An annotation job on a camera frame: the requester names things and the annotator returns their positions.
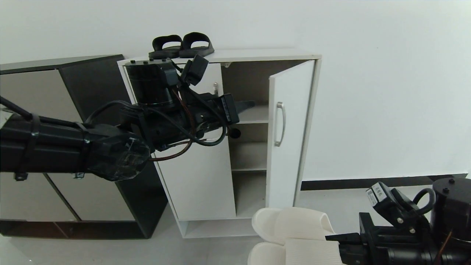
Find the black slipper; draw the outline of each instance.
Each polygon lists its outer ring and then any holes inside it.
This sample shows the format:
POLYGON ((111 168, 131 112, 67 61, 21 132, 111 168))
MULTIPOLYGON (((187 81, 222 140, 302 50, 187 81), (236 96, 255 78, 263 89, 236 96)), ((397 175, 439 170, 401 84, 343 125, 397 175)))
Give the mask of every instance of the black slipper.
POLYGON ((180 58, 193 58, 195 55, 206 56, 212 54, 214 52, 214 48, 212 47, 211 41, 209 40, 208 36, 204 35, 203 33, 199 32, 191 32, 188 33, 183 37, 183 41, 181 43, 182 50, 180 50, 180 58), (191 47, 191 44, 195 41, 207 41, 207 47, 191 47))
POLYGON ((164 59, 164 58, 177 58, 179 51, 182 49, 182 41, 178 35, 169 35, 157 37, 152 41, 152 47, 154 51, 149 52, 149 58, 153 59, 164 59), (163 45, 167 42, 180 42, 180 46, 172 46, 163 48, 163 45))

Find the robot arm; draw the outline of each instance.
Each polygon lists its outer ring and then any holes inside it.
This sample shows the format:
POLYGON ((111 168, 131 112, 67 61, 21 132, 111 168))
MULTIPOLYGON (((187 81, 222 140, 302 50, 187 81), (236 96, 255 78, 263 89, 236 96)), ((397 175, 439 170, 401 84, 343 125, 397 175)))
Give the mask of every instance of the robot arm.
POLYGON ((208 61, 196 56, 184 69, 170 59, 132 61, 126 65, 138 100, 131 105, 112 101, 84 123, 41 117, 7 99, 1 104, 12 114, 0 130, 2 172, 15 172, 25 180, 28 172, 93 173, 109 181, 133 178, 147 161, 161 161, 183 154, 193 144, 214 146, 239 121, 238 113, 254 105, 234 102, 231 94, 197 94, 189 88, 201 80, 208 61), (106 108, 120 104, 121 124, 93 124, 106 108), (222 127, 214 142, 202 139, 222 127), (151 158, 154 151, 186 144, 181 152, 151 158))

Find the cabinet top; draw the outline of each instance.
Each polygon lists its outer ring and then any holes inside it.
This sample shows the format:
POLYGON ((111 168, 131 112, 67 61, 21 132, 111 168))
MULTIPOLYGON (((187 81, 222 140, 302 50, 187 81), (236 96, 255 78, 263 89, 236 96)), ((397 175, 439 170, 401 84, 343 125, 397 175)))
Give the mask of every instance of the cabinet top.
POLYGON ((0 75, 48 71, 107 59, 119 60, 123 59, 123 55, 94 55, 2 64, 0 65, 0 75))
MULTIPOLYGON (((216 50, 204 57, 210 63, 222 62, 250 62, 250 61, 279 61, 279 60, 315 60, 321 59, 321 55, 300 49, 243 49, 243 50, 216 50)), ((148 56, 129 58, 118 61, 124 65, 130 60, 148 60, 148 56)), ((176 64, 184 64, 187 58, 172 59, 176 64)))

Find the label sticker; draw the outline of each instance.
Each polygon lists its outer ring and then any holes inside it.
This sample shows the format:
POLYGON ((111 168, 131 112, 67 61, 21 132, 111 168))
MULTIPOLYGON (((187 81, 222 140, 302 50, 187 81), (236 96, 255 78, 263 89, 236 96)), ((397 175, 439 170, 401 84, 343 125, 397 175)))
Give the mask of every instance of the label sticker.
POLYGON ((376 204, 378 204, 378 200, 374 196, 373 190, 366 190, 366 194, 368 195, 368 199, 370 200, 371 206, 375 206, 376 204))
POLYGON ((378 201, 384 201, 386 199, 386 193, 384 193, 384 190, 381 188, 381 185, 379 183, 376 183, 371 187, 376 194, 376 197, 378 198, 378 201))

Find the white slipper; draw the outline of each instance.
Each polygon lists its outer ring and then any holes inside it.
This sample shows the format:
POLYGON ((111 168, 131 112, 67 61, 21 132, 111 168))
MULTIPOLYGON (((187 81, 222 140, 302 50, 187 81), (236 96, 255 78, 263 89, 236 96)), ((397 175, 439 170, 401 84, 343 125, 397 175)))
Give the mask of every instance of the white slipper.
POLYGON ((248 265, 341 265, 339 243, 325 240, 287 239, 285 246, 258 243, 248 265))
POLYGON ((286 265, 342 265, 337 241, 287 239, 284 249, 286 265))
POLYGON ((335 234, 327 214, 298 207, 260 209, 252 217, 252 227, 265 241, 279 245, 287 238, 325 240, 335 234))
POLYGON ((247 265, 285 265, 286 252, 284 247, 262 242, 255 245, 249 254, 247 265))

